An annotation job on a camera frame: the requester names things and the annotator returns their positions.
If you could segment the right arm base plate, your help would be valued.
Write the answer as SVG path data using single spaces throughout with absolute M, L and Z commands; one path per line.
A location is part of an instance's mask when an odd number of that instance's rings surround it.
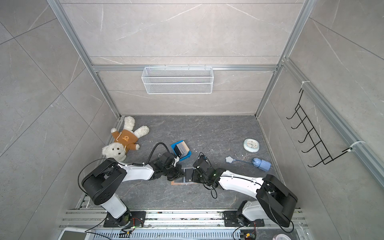
M 225 227 L 264 227 L 266 215 L 263 211 L 242 214 L 238 211 L 223 211 Z

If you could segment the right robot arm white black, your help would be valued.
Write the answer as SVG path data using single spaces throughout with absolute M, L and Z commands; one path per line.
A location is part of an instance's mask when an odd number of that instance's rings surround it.
M 267 174 L 263 178 L 252 178 L 222 168 L 215 169 L 205 155 L 201 155 L 193 167 L 194 183 L 203 184 L 212 191 L 220 188 L 255 199 L 243 201 L 239 206 L 235 219 L 240 225 L 249 226 L 256 220 L 269 218 L 284 232 L 293 231 L 292 217 L 298 198 L 275 176 Z

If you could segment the blue card box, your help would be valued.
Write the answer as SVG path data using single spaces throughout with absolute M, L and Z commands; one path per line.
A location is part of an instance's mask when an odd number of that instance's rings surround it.
M 180 162 L 188 159 L 192 153 L 185 141 L 179 141 L 171 145 L 174 154 L 179 158 Z

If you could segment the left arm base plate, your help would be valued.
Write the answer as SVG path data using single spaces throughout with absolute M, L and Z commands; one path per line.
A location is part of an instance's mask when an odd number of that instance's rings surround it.
M 107 213 L 104 221 L 104 228 L 130 228 L 142 227 L 146 220 L 146 211 L 128 211 L 118 219 L 115 219 L 110 213 Z

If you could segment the tan leather card holder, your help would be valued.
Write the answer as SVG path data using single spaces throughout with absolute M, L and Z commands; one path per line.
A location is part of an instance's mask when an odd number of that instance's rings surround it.
M 182 178 L 176 179 L 176 180 L 171 182 L 171 185 L 173 185 L 173 186 L 176 186 L 176 185 L 190 185 L 190 184 L 194 184 L 194 182 L 192 182 L 192 183 L 185 183 L 185 175 Z

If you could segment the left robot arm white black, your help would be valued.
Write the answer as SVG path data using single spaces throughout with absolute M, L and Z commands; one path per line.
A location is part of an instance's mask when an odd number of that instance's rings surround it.
M 141 164 L 123 164 L 114 158 L 103 158 L 102 161 L 82 180 L 78 180 L 78 186 L 95 205 L 102 206 L 121 225 L 126 225 L 131 215 L 126 204 L 116 194 L 121 183 L 151 181 L 162 176 L 171 182 L 185 176 L 179 158 L 162 142 L 154 146 L 147 161 Z

